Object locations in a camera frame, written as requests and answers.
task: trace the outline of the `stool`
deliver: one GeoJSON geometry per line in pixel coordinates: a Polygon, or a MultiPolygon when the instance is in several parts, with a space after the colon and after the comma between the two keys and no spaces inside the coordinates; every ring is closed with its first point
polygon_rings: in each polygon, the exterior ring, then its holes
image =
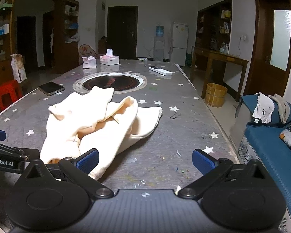
{"type": "Polygon", "coordinates": [[[19,100],[23,95],[19,88],[18,82],[16,80],[10,80],[3,83],[0,86],[0,109],[1,111],[5,110],[9,105],[4,105],[2,101],[2,96],[9,94],[12,100],[12,103],[19,100]]]}

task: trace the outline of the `wooden bucket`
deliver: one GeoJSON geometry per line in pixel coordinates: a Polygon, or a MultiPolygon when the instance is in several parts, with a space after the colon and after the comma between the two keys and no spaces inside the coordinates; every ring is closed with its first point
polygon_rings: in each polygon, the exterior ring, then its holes
{"type": "Polygon", "coordinates": [[[205,103],[209,106],[220,108],[224,104],[227,88],[215,83],[208,83],[206,89],[205,103]]]}

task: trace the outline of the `refrigerator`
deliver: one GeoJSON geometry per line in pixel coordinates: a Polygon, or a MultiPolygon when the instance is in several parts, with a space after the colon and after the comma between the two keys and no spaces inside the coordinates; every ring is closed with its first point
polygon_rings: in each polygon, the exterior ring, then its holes
{"type": "Polygon", "coordinates": [[[189,26],[187,23],[173,23],[171,32],[170,62],[185,66],[189,26]]]}

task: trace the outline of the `blue sofa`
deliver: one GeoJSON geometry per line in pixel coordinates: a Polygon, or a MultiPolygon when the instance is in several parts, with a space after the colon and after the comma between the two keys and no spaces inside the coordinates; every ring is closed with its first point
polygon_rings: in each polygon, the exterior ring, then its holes
{"type": "MultiPolygon", "coordinates": [[[[257,106],[257,96],[243,96],[241,101],[253,113],[257,106]]],[[[278,113],[277,104],[275,104],[270,126],[256,125],[254,122],[247,124],[238,154],[244,163],[251,158],[258,158],[262,161],[284,195],[291,218],[291,150],[279,138],[279,134],[285,128],[282,124],[279,124],[280,121],[279,117],[276,116],[276,111],[278,113]]]]}

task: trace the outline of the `wooden desk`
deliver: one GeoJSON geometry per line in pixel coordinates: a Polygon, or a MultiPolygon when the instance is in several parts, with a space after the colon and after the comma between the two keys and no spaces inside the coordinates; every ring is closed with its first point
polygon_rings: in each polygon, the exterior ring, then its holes
{"type": "Polygon", "coordinates": [[[191,73],[190,73],[190,81],[193,82],[195,78],[195,60],[197,56],[205,56],[208,58],[207,62],[207,70],[206,70],[206,75],[205,75],[205,80],[204,80],[204,86],[203,86],[203,92],[202,92],[202,98],[205,98],[206,95],[206,88],[207,88],[207,83],[210,77],[210,72],[211,72],[211,66],[212,66],[212,61],[213,60],[219,60],[223,62],[230,62],[234,63],[237,65],[242,66],[241,70],[241,80],[239,81],[239,86],[238,86],[238,91],[236,95],[236,101],[239,101],[239,98],[241,96],[241,89],[244,84],[244,76],[246,74],[246,69],[248,62],[247,60],[243,60],[234,56],[226,55],[224,53],[220,53],[218,51],[212,51],[200,47],[194,47],[194,52],[193,52],[193,61],[192,61],[192,66],[191,66],[191,73]]]}

